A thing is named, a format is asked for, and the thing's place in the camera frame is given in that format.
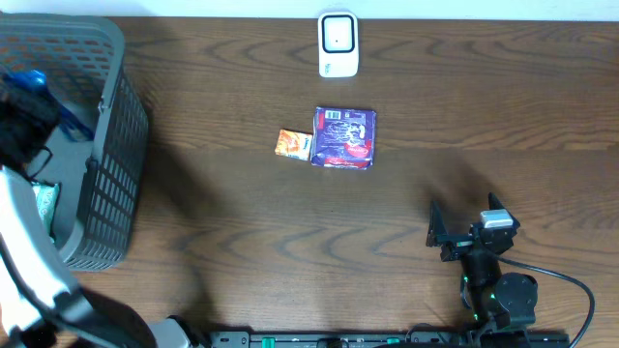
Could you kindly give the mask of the purple Carefree pad pack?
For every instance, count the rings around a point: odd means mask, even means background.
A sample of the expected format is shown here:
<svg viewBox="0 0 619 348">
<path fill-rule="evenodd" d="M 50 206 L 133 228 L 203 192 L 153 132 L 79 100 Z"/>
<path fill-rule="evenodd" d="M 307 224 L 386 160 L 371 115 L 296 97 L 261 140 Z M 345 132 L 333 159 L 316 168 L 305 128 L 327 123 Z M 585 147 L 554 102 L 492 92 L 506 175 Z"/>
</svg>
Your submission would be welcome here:
<svg viewBox="0 0 619 348">
<path fill-rule="evenodd" d="M 373 165 L 373 110 L 317 107 L 309 161 L 314 166 L 366 170 Z"/>
</svg>

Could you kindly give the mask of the orange Kleenex tissue pack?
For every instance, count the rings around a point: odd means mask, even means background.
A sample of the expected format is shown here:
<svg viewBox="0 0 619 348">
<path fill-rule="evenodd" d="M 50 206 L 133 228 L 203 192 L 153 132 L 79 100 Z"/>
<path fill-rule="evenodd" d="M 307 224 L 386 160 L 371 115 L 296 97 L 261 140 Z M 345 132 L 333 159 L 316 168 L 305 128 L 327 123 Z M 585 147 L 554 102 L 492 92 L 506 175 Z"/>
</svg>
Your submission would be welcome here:
<svg viewBox="0 0 619 348">
<path fill-rule="evenodd" d="M 312 134 L 293 130 L 280 130 L 275 154 L 295 160 L 308 160 L 313 139 Z"/>
</svg>

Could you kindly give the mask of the blue snack wrapper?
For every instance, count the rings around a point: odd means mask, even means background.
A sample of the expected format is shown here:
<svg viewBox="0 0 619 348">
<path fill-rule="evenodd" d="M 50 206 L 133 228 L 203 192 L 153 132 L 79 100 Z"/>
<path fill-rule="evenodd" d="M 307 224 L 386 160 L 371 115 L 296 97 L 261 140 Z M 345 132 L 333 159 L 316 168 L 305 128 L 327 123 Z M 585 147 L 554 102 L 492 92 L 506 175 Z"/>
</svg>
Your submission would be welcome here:
<svg viewBox="0 0 619 348">
<path fill-rule="evenodd" d="M 5 72 L 2 75 L 4 82 L 31 92 L 38 97 L 55 102 L 60 110 L 60 129 L 72 142 L 93 141 L 95 130 L 82 122 L 75 113 L 60 102 L 49 90 L 47 78 L 43 72 L 32 70 L 29 72 Z"/>
</svg>

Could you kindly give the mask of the teal wet wipes pack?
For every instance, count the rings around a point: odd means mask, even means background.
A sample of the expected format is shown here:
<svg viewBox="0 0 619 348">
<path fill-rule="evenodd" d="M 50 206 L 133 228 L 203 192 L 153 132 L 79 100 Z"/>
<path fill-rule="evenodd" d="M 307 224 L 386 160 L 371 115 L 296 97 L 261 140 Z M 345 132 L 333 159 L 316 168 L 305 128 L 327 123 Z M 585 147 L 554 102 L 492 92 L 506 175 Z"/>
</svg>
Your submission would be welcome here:
<svg viewBox="0 0 619 348">
<path fill-rule="evenodd" d="M 57 200 L 60 195 L 60 186 L 58 184 L 49 185 L 45 183 L 34 183 L 33 191 L 35 193 L 40 220 L 44 225 L 49 239 L 54 244 L 55 235 L 52 232 L 52 222 L 55 215 Z"/>
</svg>

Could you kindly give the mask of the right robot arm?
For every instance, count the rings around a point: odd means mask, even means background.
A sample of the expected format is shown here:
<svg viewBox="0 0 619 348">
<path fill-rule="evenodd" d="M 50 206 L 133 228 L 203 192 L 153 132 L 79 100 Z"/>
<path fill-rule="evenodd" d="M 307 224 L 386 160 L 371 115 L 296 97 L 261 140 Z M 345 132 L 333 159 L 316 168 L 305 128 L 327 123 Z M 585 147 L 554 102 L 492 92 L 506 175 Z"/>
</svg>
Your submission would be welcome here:
<svg viewBox="0 0 619 348">
<path fill-rule="evenodd" d="M 475 319 L 465 337 L 473 347 L 524 341 L 524 329 L 536 321 L 538 301 L 534 277 L 501 271 L 499 256 L 514 245 L 520 223 L 495 194 L 487 200 L 488 209 L 466 234 L 449 233 L 438 204 L 431 202 L 426 241 L 428 247 L 441 248 L 443 262 L 457 261 L 462 267 L 460 296 Z"/>
</svg>

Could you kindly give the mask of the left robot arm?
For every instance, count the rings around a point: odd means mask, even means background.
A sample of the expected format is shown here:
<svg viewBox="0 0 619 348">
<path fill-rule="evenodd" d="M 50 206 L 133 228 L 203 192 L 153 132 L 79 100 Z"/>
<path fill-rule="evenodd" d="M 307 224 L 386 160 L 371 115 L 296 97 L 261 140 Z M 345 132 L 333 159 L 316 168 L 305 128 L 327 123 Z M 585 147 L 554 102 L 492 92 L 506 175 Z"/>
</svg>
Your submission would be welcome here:
<svg viewBox="0 0 619 348">
<path fill-rule="evenodd" d="M 39 216 L 27 164 L 67 117 L 37 71 L 1 77 L 1 322 L 10 347 L 201 347 L 185 323 L 146 323 L 131 307 L 80 285 Z"/>
</svg>

